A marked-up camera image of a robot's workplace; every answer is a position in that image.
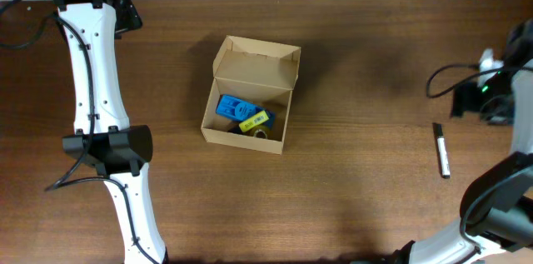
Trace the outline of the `blue plastic holder case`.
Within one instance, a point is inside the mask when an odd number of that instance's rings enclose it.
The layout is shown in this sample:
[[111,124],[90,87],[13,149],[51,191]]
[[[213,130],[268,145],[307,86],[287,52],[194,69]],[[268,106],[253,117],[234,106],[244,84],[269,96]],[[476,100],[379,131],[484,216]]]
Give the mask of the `blue plastic holder case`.
[[216,108],[217,115],[236,122],[243,122],[261,111],[265,111],[269,117],[265,125],[272,128],[275,120],[275,114],[273,112],[240,98],[227,94],[221,95]]

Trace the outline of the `brown cardboard box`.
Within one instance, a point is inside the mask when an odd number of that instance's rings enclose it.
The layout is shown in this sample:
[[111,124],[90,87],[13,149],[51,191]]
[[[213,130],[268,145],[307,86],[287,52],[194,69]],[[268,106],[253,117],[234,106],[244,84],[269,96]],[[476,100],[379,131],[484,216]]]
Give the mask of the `brown cardboard box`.
[[[298,46],[227,36],[212,64],[212,88],[201,124],[206,141],[281,154],[300,59]],[[273,126],[267,137],[231,133],[237,124],[216,114],[223,95],[272,112]]]

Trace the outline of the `yellow highlighter dark cap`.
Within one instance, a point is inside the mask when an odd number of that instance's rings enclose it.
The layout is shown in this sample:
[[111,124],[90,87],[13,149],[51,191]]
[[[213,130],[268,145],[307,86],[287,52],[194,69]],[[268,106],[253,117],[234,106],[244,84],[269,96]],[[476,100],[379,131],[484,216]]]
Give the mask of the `yellow highlighter dark cap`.
[[270,116],[267,111],[263,110],[249,117],[248,119],[239,122],[235,127],[229,130],[230,133],[244,134],[249,132],[254,127],[262,125],[270,120]]

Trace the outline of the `yellow clear tape roll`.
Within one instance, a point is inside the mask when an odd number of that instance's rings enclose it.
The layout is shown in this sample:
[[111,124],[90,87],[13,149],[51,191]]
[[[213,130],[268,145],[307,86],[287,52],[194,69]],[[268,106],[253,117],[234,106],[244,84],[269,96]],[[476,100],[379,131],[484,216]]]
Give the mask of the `yellow clear tape roll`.
[[249,131],[251,137],[268,139],[271,136],[271,129],[269,127],[259,125]]

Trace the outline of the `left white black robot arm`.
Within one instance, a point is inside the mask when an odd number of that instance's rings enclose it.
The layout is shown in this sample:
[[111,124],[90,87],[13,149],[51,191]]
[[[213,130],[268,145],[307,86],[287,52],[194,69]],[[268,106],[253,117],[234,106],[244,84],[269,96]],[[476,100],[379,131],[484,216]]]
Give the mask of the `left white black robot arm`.
[[[126,263],[166,263],[167,247],[157,230],[148,185],[153,154],[148,126],[133,126],[126,113],[117,75],[115,41],[142,27],[132,0],[53,0],[54,19],[69,47],[76,110],[74,133],[62,140],[75,164],[49,186],[101,182],[111,195],[119,221]],[[76,181],[86,165],[93,177]]]

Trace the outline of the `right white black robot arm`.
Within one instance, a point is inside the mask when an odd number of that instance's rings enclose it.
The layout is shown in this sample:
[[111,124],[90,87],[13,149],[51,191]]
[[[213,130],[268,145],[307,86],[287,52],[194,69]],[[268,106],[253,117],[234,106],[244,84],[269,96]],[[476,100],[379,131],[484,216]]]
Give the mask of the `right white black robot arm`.
[[532,247],[532,21],[510,31],[502,58],[487,48],[470,68],[474,74],[443,91],[453,95],[451,116],[474,112],[512,127],[510,154],[468,186],[458,219],[383,263],[476,263]]

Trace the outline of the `black cap whiteboard marker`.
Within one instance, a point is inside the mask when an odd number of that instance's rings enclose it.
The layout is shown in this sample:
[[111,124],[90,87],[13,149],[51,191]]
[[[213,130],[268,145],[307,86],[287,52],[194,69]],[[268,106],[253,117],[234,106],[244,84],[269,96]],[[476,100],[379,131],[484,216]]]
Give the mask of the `black cap whiteboard marker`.
[[441,177],[444,179],[449,179],[451,177],[451,169],[449,165],[449,160],[447,157],[446,142],[444,137],[444,132],[442,125],[436,122],[432,123],[433,131],[436,141],[436,150],[439,157],[439,165],[441,170]]

